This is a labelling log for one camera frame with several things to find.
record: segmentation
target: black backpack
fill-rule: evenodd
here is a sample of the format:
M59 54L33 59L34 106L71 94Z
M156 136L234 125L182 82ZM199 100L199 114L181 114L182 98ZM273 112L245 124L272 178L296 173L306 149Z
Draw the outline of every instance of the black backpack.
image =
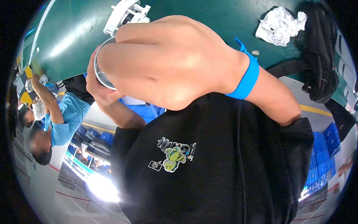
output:
M307 21L305 30L299 32L295 41L303 46L303 58L279 63L267 71L276 78L304 71L302 90L309 93L311 100L324 104L339 84L334 66L337 29L322 4L306 2L301 11L306 13Z

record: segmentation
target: green workbench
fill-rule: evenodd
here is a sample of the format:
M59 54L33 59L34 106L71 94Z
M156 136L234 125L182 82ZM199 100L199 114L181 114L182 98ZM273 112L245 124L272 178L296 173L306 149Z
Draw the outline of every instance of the green workbench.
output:
M23 65L29 62L32 70L45 73L50 83L55 83L87 71L88 61L94 49L110 35L103 28L112 13L111 5L119 0L72 0L53 2L40 28L37 28L47 4L30 24L24 40ZM238 37L248 52L259 51L256 56L263 68L286 59L300 57L293 41L287 47L279 47L255 37L259 20L277 6L283 6L297 16L301 0L143 0L141 6L152 8L147 17L151 21L168 15L185 15L209 26L231 47L239 49L234 37ZM347 100L340 93L335 98L345 106Z

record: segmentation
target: blue wrist strap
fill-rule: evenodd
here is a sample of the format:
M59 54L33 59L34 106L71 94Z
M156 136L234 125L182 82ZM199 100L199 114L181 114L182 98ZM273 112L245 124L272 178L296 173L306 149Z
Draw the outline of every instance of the blue wrist strap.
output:
M239 85L237 85L236 89L232 93L226 94L226 96L242 100L250 94L253 86L255 85L258 78L259 67L257 58L254 58L250 53L247 52L246 47L238 38L235 37L235 40L238 44L241 45L240 51L248 55L250 64Z

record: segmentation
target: yellow floor line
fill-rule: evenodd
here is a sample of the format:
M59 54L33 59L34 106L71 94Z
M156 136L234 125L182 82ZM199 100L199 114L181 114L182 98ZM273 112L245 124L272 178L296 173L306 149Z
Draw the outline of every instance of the yellow floor line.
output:
M100 130L102 130L102 131L111 132L111 133L113 133L113 134L116 133L116 132L114 132L114 131L107 130L107 129L104 129L104 128L99 128L99 127L96 127L96 126L93 126L93 125L90 125L90 124L86 124L86 123L83 123L83 122L82 122L82 124L87 125L87 126L90 126L90 127L93 127L93 128L100 129Z
M332 117L331 113L329 113L327 111L324 111L324 110L320 110L320 109L317 109L317 108L314 108L314 107L305 106L305 105L301 105L301 104L300 104L300 107L301 107L301 110L304 110L304 111L308 111L308 112L312 112L312 113L316 113L316 114L322 114L322 115Z

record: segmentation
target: white tissue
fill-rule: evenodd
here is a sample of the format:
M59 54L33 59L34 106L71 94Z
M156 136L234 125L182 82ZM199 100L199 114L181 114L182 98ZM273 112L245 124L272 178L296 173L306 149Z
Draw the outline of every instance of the white tissue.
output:
M276 46L287 46L290 37L295 37L298 31L305 30L307 15L298 12L297 19L284 8L278 7L268 12L256 31L256 37L273 43Z

